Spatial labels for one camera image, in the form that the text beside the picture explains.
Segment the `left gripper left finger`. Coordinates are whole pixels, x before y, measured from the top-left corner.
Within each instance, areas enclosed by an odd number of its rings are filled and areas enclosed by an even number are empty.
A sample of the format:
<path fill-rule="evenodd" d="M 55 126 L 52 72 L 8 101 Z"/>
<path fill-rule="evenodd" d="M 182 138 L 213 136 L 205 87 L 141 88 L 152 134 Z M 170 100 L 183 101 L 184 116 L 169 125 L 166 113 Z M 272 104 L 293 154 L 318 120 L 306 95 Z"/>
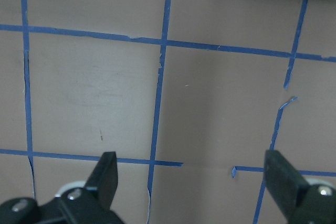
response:
<path fill-rule="evenodd" d="M 104 152 L 88 177 L 84 189 L 91 192 L 101 207 L 109 210 L 118 187 L 116 152 Z"/>

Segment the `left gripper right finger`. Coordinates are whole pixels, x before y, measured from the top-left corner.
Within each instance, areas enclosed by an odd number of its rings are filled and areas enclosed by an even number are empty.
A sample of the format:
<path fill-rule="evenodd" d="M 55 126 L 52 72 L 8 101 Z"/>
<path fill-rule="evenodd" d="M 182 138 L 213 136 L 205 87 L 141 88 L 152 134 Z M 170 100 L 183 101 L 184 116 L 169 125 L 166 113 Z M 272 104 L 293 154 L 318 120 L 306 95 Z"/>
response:
<path fill-rule="evenodd" d="M 264 182 L 287 221 L 301 205 L 310 188 L 305 178 L 277 150 L 265 151 Z"/>

